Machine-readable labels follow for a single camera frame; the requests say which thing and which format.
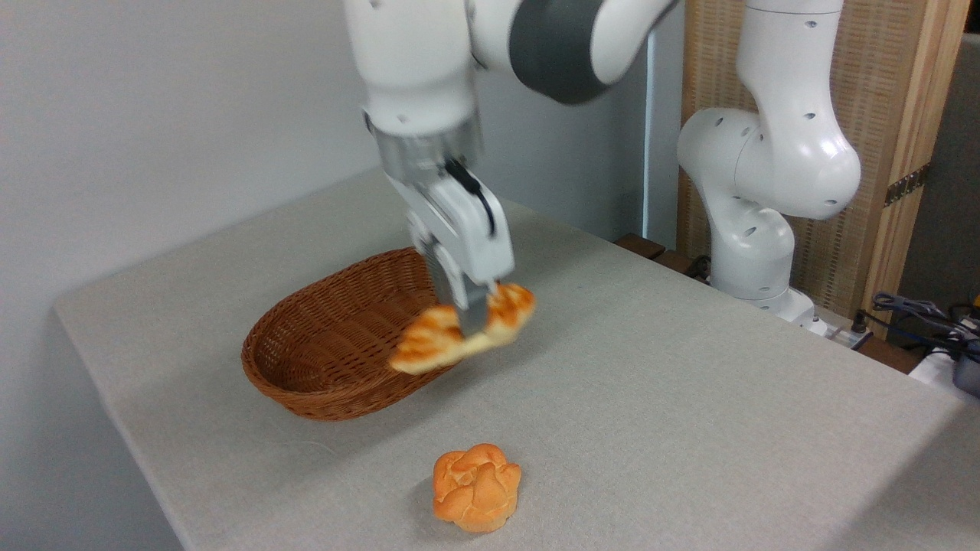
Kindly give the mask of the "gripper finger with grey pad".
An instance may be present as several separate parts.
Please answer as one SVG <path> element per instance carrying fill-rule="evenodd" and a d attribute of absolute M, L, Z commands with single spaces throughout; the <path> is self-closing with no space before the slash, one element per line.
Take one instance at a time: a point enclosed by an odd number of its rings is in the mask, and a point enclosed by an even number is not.
<path fill-rule="evenodd" d="M 483 332 L 488 321 L 490 287 L 473 282 L 458 266 L 452 266 L 450 290 L 463 337 Z"/>
<path fill-rule="evenodd" d="M 451 305 L 459 309 L 456 296 L 459 288 L 459 266 L 449 251 L 432 235 L 420 241 L 420 254 L 426 262 L 427 271 L 432 279 L 437 302 Z"/>

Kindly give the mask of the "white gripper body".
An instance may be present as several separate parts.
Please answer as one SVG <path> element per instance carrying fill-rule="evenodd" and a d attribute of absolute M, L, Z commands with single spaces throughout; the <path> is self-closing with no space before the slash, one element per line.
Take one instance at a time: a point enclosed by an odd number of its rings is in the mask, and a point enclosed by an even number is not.
<path fill-rule="evenodd" d="M 463 163 L 417 167 L 383 164 L 407 203 L 410 235 L 430 235 L 449 251 L 469 278 L 490 289 L 515 268 L 510 230 L 500 201 Z"/>

